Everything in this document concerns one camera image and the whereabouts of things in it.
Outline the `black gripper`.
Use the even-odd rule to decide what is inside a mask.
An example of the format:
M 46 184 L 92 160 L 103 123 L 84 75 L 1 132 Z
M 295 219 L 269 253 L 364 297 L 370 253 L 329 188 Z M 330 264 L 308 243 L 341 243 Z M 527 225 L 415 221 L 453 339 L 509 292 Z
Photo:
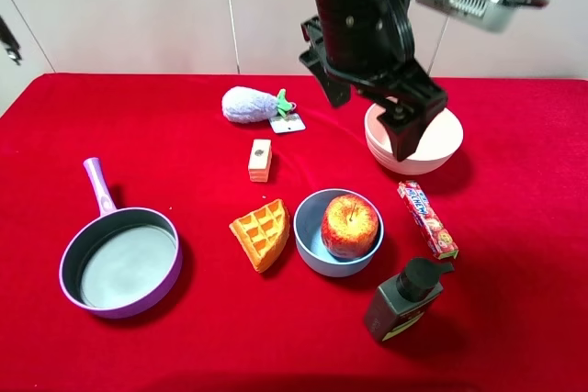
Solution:
M 377 116 L 394 158 L 415 153 L 425 130 L 447 105 L 447 93 L 414 58 L 414 39 L 403 0 L 315 0 L 317 16 L 302 23 L 310 47 L 300 62 L 332 107 L 351 93 L 384 107 Z

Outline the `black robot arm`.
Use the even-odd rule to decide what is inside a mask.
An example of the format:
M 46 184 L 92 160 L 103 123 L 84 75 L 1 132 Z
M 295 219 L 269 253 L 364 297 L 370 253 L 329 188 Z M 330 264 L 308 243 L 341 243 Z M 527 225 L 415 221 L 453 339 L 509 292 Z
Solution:
M 317 14 L 301 25 L 309 48 L 300 62 L 334 107 L 351 93 L 384 111 L 384 126 L 399 162 L 415 153 L 447 93 L 415 59 L 411 0 L 315 0 Z

